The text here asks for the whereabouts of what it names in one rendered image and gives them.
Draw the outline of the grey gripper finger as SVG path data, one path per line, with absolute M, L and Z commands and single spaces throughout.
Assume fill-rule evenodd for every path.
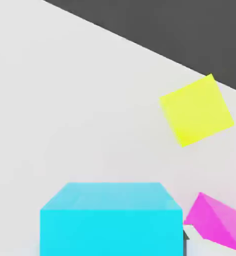
M 188 236 L 186 256 L 236 256 L 236 250 L 204 239 L 192 225 L 183 225 Z

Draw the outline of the small cyan cube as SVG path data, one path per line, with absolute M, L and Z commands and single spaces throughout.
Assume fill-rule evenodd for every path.
M 183 256 L 182 221 L 158 182 L 70 182 L 40 211 L 40 256 Z

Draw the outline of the small magenta cube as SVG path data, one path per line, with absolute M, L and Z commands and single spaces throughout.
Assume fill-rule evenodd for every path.
M 202 238 L 236 250 L 236 209 L 200 192 L 183 223 Z

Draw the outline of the small yellow cube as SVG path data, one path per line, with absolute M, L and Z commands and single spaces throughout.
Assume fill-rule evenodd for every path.
M 161 96 L 159 102 L 182 147 L 234 125 L 212 74 Z

